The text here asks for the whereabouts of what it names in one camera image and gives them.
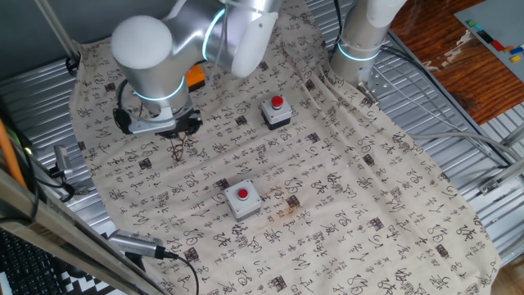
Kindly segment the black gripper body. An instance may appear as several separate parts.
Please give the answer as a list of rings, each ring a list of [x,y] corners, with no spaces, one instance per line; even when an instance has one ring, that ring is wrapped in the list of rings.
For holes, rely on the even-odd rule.
[[[189,117],[191,112],[187,112],[185,115],[179,117],[176,120],[175,132],[186,132],[189,129]]]

